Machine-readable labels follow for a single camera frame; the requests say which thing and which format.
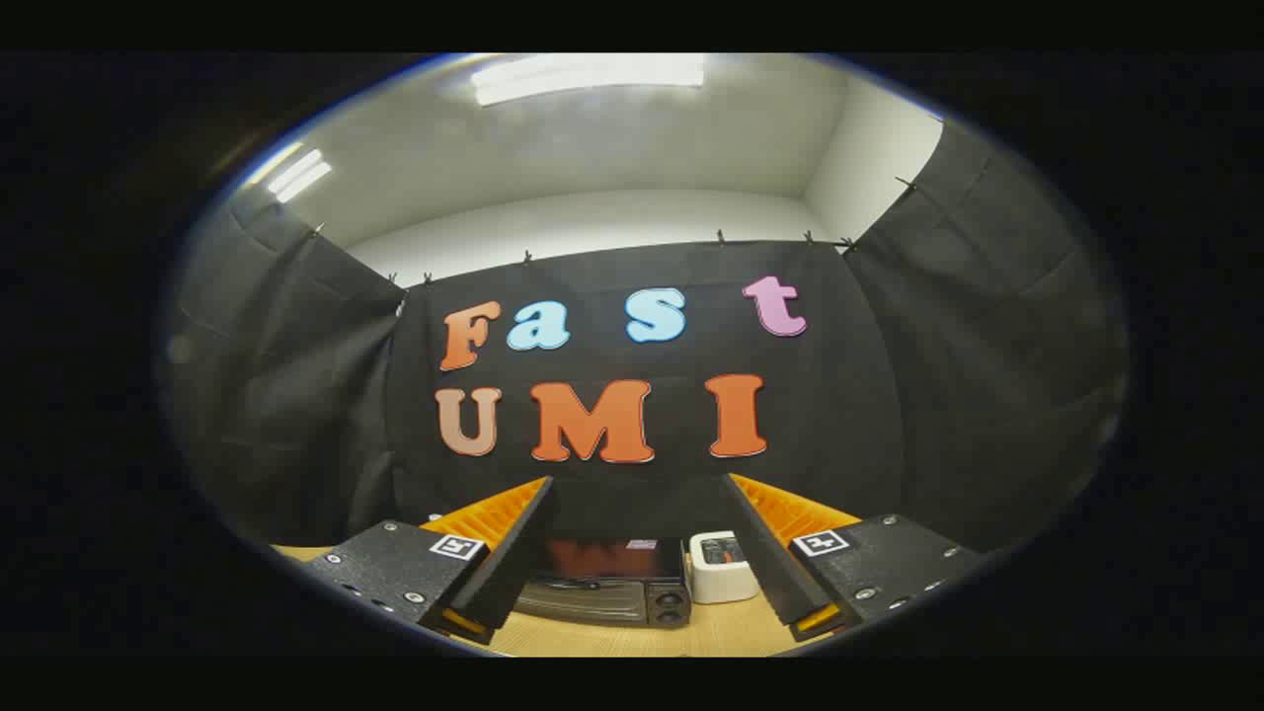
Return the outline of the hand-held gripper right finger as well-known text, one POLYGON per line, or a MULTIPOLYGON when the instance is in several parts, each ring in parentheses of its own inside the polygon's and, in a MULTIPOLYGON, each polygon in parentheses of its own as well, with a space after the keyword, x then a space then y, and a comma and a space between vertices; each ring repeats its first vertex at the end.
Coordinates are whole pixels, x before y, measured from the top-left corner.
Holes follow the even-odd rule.
POLYGON ((763 598, 796 641, 875 624, 983 562, 902 514, 858 517, 739 474, 724 491, 763 598))

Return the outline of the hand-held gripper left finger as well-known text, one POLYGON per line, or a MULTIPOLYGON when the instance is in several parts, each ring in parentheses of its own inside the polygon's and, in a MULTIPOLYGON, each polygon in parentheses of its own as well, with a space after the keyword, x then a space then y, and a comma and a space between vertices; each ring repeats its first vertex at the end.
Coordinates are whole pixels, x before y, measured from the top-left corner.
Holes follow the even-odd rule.
POLYGON ((380 615, 487 645, 514 610, 554 504, 554 479, 541 477, 434 521, 375 522, 305 568, 380 615))

